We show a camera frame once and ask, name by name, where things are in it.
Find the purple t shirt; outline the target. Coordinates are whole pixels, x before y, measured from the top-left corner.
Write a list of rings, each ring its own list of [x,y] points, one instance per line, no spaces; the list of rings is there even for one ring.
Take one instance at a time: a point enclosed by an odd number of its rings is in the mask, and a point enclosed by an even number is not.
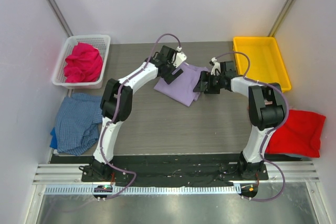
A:
[[[183,73],[171,84],[167,84],[162,78],[154,86],[154,90],[168,96],[169,98],[190,106],[193,101],[197,101],[199,92],[194,92],[202,71],[209,72],[206,67],[197,67],[187,63],[182,63],[179,67]]]

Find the yellow plastic tray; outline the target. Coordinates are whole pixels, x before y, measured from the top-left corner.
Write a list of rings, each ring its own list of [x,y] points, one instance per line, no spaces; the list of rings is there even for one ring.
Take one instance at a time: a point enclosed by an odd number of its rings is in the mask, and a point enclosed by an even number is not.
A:
[[[291,82],[282,59],[277,41],[274,37],[234,37],[233,50],[246,54],[235,55],[237,72],[244,74],[247,67],[247,77],[266,83],[276,82],[283,92],[291,90]]]

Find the white plastic basket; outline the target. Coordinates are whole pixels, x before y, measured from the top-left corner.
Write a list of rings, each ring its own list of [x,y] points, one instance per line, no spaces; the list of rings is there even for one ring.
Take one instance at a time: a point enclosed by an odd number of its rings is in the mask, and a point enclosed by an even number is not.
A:
[[[66,66],[65,59],[72,52],[74,46],[79,42],[90,44],[99,50],[100,56],[103,60],[102,70],[97,81],[94,82],[79,82],[68,83],[64,75],[64,67]],[[52,76],[52,83],[56,86],[61,86],[69,90],[73,89],[100,89],[103,84],[104,71],[109,56],[109,48],[111,43],[111,37],[109,35],[75,35],[70,36],[65,41],[65,44],[58,56],[58,60]]]

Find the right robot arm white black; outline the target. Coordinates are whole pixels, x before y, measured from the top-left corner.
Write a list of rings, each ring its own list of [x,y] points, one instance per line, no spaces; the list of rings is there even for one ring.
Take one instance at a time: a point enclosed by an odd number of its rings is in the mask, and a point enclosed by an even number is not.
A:
[[[239,156],[237,173],[242,179],[254,179],[262,170],[270,138],[288,118],[287,101],[278,83],[268,84],[239,76],[232,61],[215,62],[212,66],[210,72],[201,72],[194,91],[219,94],[225,89],[248,98],[252,127],[248,143]]]

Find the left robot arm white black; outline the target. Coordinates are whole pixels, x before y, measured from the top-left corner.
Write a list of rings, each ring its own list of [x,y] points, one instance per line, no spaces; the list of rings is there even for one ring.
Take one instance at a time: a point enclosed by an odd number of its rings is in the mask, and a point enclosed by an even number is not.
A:
[[[166,84],[171,84],[183,73],[179,66],[186,58],[181,46],[176,49],[162,46],[159,52],[124,78],[108,81],[100,103],[102,129],[93,160],[88,166],[89,175],[102,182],[111,177],[113,168],[110,162],[114,156],[115,142],[123,122],[131,114],[133,95],[157,77],[162,78]]]

